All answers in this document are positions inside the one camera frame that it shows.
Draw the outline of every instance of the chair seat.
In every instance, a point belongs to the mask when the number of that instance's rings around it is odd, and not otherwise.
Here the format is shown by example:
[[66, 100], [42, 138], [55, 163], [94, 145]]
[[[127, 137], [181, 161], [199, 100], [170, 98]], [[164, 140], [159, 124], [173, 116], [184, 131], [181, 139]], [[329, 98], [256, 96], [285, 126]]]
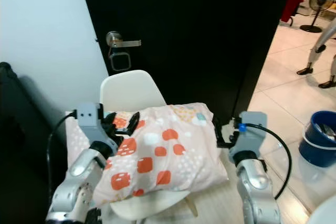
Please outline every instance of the chair seat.
[[144, 219], [155, 215], [190, 194], [190, 191], [158, 190], [141, 197], [131, 197], [122, 201], [110, 203], [112, 210], [127, 220]]

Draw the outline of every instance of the blue bucket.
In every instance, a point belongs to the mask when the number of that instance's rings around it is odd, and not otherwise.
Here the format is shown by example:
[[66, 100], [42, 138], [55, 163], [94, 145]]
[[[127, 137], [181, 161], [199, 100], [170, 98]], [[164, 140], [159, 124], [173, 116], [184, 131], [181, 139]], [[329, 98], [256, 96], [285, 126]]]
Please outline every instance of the blue bucket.
[[303, 131], [303, 140], [299, 151], [309, 163], [320, 167], [328, 167], [336, 162], [336, 141], [320, 132], [315, 124], [326, 124], [336, 130], [336, 113], [319, 111], [313, 114], [310, 123]]

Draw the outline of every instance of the pink pillowcase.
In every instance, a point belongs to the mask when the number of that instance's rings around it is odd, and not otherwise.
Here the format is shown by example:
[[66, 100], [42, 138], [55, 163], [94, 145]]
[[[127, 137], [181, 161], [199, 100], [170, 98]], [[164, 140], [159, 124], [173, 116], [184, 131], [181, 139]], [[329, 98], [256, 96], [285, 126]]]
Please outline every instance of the pink pillowcase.
[[[125, 127], [134, 112], [118, 112]], [[213, 114], [203, 103], [167, 105], [140, 111], [134, 133], [108, 158], [92, 207], [155, 190], [199, 191], [228, 180], [219, 160]], [[68, 165], [89, 147], [77, 120], [66, 120]]]

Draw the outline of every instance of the humanoid robot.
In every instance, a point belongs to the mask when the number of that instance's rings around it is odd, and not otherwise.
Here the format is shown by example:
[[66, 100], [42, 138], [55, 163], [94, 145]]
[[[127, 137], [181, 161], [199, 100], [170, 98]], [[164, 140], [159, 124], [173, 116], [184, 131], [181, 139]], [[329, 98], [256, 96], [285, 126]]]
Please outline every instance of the humanoid robot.
[[[322, 52], [326, 49], [326, 45], [324, 43], [326, 43], [328, 39], [330, 39], [335, 33], [336, 33], [336, 19], [334, 19], [321, 34], [316, 44], [310, 51], [307, 66], [304, 69], [297, 71], [297, 74], [304, 75], [308, 73], [313, 73], [313, 65], [320, 58]], [[335, 76], [336, 76], [336, 55], [334, 56], [333, 62], [331, 64], [330, 80], [319, 84], [319, 88], [327, 89], [336, 87]]]

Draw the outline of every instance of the wooden chair leg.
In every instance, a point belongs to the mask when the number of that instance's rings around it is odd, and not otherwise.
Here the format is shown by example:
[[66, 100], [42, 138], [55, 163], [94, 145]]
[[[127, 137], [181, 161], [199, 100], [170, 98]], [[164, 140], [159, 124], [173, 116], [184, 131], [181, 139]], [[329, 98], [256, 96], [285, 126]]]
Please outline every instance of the wooden chair leg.
[[195, 206], [193, 200], [190, 199], [190, 197], [187, 196], [187, 197], [184, 198], [184, 201], [187, 203], [189, 209], [190, 209], [191, 212], [193, 213], [193, 216], [194, 216], [194, 217], [197, 217], [197, 216], [198, 216], [198, 212], [197, 212], [197, 208], [196, 208], [196, 206]]

